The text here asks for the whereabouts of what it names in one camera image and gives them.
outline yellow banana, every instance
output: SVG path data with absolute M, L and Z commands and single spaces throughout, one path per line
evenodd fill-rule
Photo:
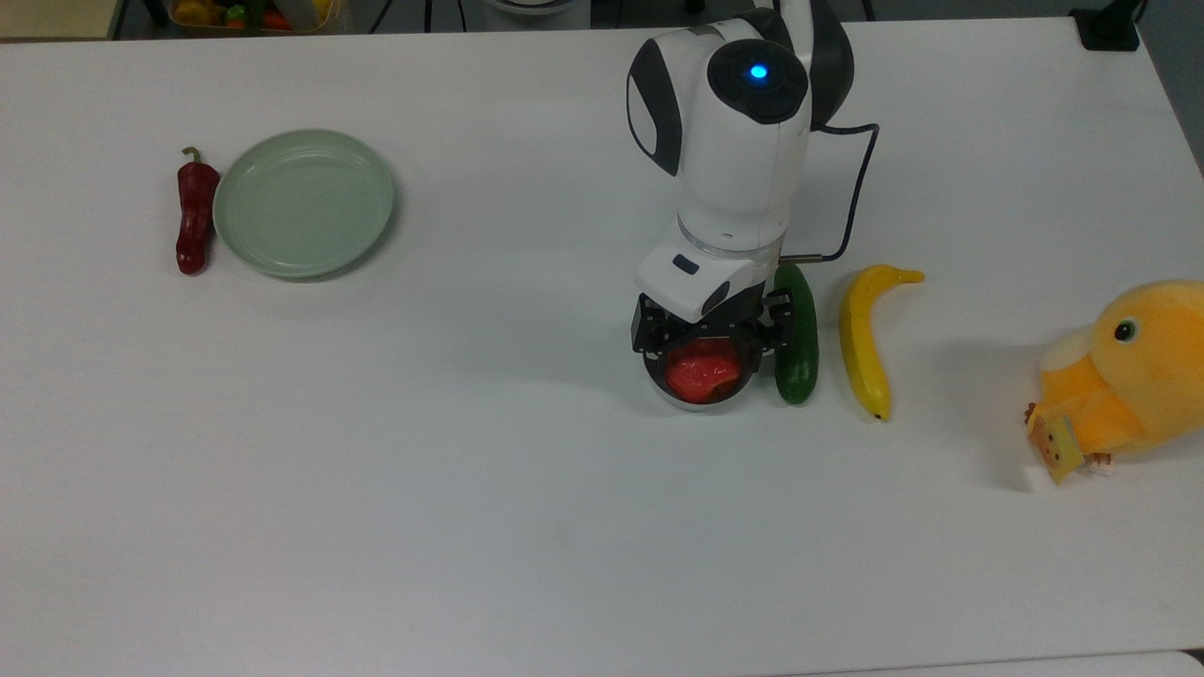
M 899 270 L 889 265 L 869 266 L 857 273 L 840 304 L 840 353 L 849 384 L 861 406 L 874 418 L 891 418 L 891 384 L 874 346 L 870 311 L 874 301 L 904 282 L 923 282 L 917 270 Z

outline cucumber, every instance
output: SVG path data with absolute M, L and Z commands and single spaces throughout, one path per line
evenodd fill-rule
M 820 335 L 815 320 L 815 299 L 803 271 L 795 264 L 778 266 L 773 276 L 774 289 L 787 289 L 795 299 L 795 340 L 775 351 L 774 378 L 778 394 L 791 405 L 801 405 L 815 390 L 820 367 Z

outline stuffed toy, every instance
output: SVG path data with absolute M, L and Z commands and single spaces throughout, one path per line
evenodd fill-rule
M 1055 483 L 1204 426 L 1204 282 L 1129 289 L 1050 346 L 1039 370 L 1041 401 L 1025 422 Z

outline tomato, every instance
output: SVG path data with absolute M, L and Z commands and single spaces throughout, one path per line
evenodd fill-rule
M 284 18 L 284 14 L 279 10 L 264 11 L 264 28 L 270 30 L 293 30 L 289 20 Z
M 695 338 L 665 357 L 665 383 L 678 399 L 709 405 L 726 398 L 743 373 L 731 338 Z

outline ceramic plate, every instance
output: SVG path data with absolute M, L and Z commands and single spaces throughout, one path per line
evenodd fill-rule
M 250 267 L 334 272 L 364 255 L 393 214 L 393 173 L 356 139 L 321 129 L 258 143 L 222 177 L 213 226 Z

